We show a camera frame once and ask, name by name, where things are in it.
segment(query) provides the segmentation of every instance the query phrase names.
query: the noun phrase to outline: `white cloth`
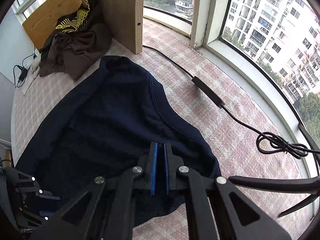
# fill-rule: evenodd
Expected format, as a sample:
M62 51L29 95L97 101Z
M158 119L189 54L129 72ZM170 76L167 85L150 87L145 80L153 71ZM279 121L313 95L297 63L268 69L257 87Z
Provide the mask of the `white cloth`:
M26 79L23 83L23 85L20 87L20 91L25 95L31 86L34 79L39 75L39 63L40 63L40 57L36 57L31 62L30 69L28 71L28 74L26 76Z

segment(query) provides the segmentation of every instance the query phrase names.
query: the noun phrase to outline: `navy fabric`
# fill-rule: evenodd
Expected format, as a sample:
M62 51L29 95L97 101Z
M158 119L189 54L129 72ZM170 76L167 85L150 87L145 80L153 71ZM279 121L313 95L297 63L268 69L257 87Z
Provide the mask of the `navy fabric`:
M111 178L137 164L150 143L172 152L202 176L220 168L200 132L170 107L162 85L126 57L106 56L39 126L16 168L61 196L63 205L96 176ZM183 199L140 199L135 225L174 211Z

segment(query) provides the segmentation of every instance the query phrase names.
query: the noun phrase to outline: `white wall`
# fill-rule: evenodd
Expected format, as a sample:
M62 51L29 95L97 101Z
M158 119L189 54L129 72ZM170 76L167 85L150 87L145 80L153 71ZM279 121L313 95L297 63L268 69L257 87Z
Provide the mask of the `white wall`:
M11 142L13 67L21 65L22 60L33 51L32 41L10 9L0 24L0 142ZM16 68L15 73L17 80L20 70Z
M0 73L13 83L14 65L21 65L22 60L33 51L32 41L10 8L0 24ZM17 80L20 70L16 68L15 73Z
M0 73L0 143L11 142L11 109L14 84Z

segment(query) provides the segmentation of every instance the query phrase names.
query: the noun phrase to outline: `black cable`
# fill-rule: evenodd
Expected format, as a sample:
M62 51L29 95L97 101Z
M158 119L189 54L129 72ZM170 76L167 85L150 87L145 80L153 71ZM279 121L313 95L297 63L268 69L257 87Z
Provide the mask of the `black cable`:
M162 52L160 52L157 49L154 49L152 47L149 46L145 46L143 45L143 47L145 48L149 48L149 49L153 49L156 52L160 53L162 56L164 56L167 60L169 60L170 62L172 62L173 64L175 64L177 67L179 67L181 70L183 70L185 73L187 73L191 78L193 78L193 76L187 71L185 70L183 67L181 67L179 64L175 63L172 59L170 59L169 57L167 57L165 54L163 54ZM233 119L235 120L237 123L239 123L240 125L256 132L258 134L257 140L256 140L256 146L257 149L260 153L262 154L273 154L273 153L278 153L278 152L285 152L285 153L290 153L293 157L297 158L297 159L301 159L301 157L306 157L308 155L308 153L316 153L316 154L320 154L319 151L316 150L311 150L308 149L307 146L305 146L302 143L289 143L287 142L285 139L283 139L281 136L276 135L274 133L271 132L260 132L259 130L253 128L250 125L247 125L244 122L241 122L240 120L238 120L236 117L233 116L233 114L230 113L230 111L228 109L226 109L223 105L220 106L220 108L222 108L223 110L225 110L227 112L227 114ZM270 142L270 145L273 149L275 150L270 150L270 151L265 151L263 149L261 149L260 147L260 143L263 140L268 140Z
M168 56L166 56L165 54L163 54L163 53L160 52L159 50L154 49L153 47L146 46L146 45L142 45L142 46L145 47L145 48L148 48L148 49L153 49L153 50L155 50L156 52L158 52L159 54L161 54L162 56L164 56L167 60L169 60L170 62L172 62L173 64L175 64L178 68L180 68L180 69L183 70L185 73L187 73L191 78L193 78L193 75L191 75L186 69L184 69L183 67L181 67L178 63L175 63L172 59L170 59Z
M14 74L14 68L15 67L18 67L18 65L15 65L14 67L13 67L13 78L14 78L14 85L16 85L16 76L15 76L15 74Z
M27 59L28 57L31 57L31 56L33 56L33 54L31 54L31 55L29 55L29 56L25 57L25 58L22 60L22 66L23 66L23 67L24 67L23 62L25 61L25 59Z
M23 82L22 82L22 84L19 86L19 82L20 82L20 80L18 81L18 84L17 84L17 88L20 88L20 87L22 87L23 86L23 84L24 84L24 82L26 81L26 79L27 78L25 78L24 80L23 80Z
M2 164L3 162L10 162L11 165L13 165L12 160L9 160L9 159L3 159L3 160L0 161L1 164Z

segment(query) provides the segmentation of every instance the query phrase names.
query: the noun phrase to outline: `power adapter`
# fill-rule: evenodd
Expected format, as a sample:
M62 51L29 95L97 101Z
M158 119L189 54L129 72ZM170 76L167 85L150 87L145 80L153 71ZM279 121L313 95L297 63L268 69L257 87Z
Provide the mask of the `power adapter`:
M22 82L25 80L25 78L28 74L28 70L25 67L21 67L20 65L17 65L17 67L21 70L21 73L18 77L18 82Z

